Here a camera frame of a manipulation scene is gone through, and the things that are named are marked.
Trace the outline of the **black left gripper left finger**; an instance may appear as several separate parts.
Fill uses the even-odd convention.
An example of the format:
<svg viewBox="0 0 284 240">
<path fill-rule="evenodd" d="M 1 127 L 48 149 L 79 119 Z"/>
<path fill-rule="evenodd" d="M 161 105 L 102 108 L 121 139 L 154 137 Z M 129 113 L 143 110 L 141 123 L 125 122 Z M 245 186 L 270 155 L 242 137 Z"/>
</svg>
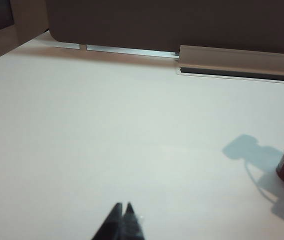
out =
<svg viewBox="0 0 284 240">
<path fill-rule="evenodd" d="M 93 236 L 92 240 L 119 240 L 121 238 L 122 203 L 116 203 Z"/>
</svg>

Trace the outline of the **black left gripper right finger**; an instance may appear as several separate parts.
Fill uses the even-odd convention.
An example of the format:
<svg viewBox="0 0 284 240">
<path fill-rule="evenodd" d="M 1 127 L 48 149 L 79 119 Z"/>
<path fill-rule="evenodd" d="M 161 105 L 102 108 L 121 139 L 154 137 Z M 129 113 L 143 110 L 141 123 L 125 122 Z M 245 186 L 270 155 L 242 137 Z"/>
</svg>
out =
<svg viewBox="0 0 284 240">
<path fill-rule="evenodd" d="M 134 212 L 132 204 L 127 204 L 123 216 L 123 239 L 124 240 L 144 240 L 144 234 L 139 220 Z"/>
</svg>

